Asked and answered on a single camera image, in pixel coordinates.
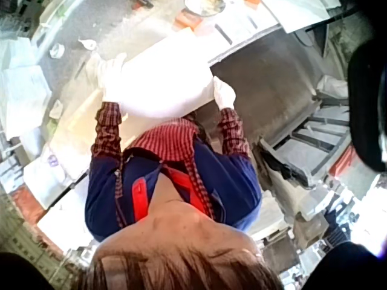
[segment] white glove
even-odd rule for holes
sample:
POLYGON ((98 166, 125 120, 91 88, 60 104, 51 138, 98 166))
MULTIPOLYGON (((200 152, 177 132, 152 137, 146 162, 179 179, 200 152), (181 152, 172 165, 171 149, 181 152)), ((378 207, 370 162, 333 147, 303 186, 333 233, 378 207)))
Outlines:
POLYGON ((220 80, 218 77, 213 77, 213 96, 219 110, 224 108, 234 108, 235 91, 228 84, 220 80))
POLYGON ((98 88, 103 92, 103 102, 120 103, 122 100, 122 65, 125 59, 126 53, 108 61, 97 53, 92 55, 86 70, 91 78, 97 79, 98 88))

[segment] red strap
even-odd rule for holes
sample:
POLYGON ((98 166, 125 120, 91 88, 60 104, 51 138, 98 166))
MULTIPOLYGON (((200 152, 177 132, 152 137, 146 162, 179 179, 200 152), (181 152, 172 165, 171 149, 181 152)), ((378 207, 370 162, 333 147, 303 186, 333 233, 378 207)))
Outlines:
POLYGON ((189 200, 190 204, 197 208, 202 213, 206 214, 206 211, 204 209, 204 205, 200 201, 199 197, 194 191, 194 187, 192 186, 191 181, 189 180, 189 176, 179 170, 170 168, 168 166, 165 166, 165 168, 169 172, 169 176, 171 177, 172 182, 176 183, 177 185, 180 185, 184 188, 186 188, 189 192, 189 200))
POLYGON ((148 215, 148 194, 146 191, 146 181, 144 177, 139 178, 132 186, 132 200, 134 209, 134 219, 138 222, 148 215))

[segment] neck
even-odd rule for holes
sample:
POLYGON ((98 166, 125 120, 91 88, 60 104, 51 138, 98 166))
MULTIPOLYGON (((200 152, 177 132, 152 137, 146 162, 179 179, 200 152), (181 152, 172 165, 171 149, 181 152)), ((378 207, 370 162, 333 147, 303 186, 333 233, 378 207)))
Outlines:
POLYGON ((205 214, 184 202, 172 181, 160 173, 149 204, 148 216, 164 217, 169 215, 181 215, 182 219, 194 221, 209 219, 205 214))

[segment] plaid shirt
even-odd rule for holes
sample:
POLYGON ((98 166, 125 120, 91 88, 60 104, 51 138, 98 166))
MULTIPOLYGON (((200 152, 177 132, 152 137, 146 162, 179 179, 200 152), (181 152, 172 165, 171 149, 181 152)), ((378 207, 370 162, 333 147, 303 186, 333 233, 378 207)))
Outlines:
MULTIPOLYGON (((97 138, 91 148, 92 156, 110 156, 119 162, 115 184, 115 199, 123 196, 123 154, 120 148, 119 124, 122 122, 119 104, 103 102, 97 116, 97 138)), ((233 109, 221 111, 219 127, 223 134, 223 153, 240 154, 249 158, 249 144, 244 138, 242 121, 233 109)), ((200 178, 194 161, 194 138, 198 128, 192 122, 178 118, 146 131, 127 149, 139 147, 156 154, 162 161, 182 161, 187 169, 193 189, 197 193, 205 212, 214 218, 207 190, 200 178)), ((126 226, 119 203, 116 202, 117 220, 120 227, 126 226)))

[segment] red plaid sleeve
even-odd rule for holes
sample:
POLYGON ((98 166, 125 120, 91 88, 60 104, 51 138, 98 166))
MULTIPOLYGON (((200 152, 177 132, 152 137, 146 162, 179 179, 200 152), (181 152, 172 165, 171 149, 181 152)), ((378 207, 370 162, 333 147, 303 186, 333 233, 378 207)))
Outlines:
POLYGON ((91 146, 92 157, 110 156, 121 160, 119 124, 121 124, 120 106, 118 103, 103 102, 96 115, 97 137, 91 146))
POLYGON ((225 108, 221 112, 219 128, 223 134, 223 154, 241 154, 249 158, 249 142, 244 138, 242 120, 235 110, 225 108))

